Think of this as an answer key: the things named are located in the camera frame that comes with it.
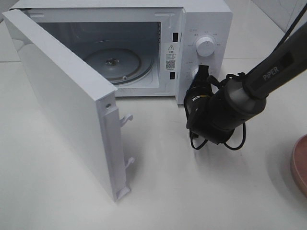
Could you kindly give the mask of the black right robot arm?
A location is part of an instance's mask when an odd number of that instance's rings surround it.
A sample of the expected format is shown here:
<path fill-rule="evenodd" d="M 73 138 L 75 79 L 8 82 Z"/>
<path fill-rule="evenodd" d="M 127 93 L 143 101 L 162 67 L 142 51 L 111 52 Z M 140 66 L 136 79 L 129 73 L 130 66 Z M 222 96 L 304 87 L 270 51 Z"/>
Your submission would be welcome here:
<path fill-rule="evenodd" d="M 207 65 L 198 71 L 184 98 L 189 138 L 202 137 L 226 144 L 238 126 L 260 114 L 266 98 L 307 68 L 307 26 L 297 29 L 286 41 L 249 73 L 228 74 L 218 81 Z"/>

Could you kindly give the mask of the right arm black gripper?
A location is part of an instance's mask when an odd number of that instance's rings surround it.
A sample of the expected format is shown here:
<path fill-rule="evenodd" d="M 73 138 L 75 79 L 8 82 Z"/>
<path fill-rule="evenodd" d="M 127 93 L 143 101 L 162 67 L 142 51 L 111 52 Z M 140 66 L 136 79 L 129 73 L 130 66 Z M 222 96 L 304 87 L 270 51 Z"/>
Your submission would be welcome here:
<path fill-rule="evenodd" d="M 202 137 L 204 145 L 207 141 L 215 144 L 225 143 L 234 130 L 223 131 L 213 125 L 209 115 L 209 100 L 213 96 L 211 84 L 207 81 L 209 66 L 199 65 L 195 79 L 192 81 L 184 98 L 184 108 L 187 117 L 186 128 L 191 141 Z"/>

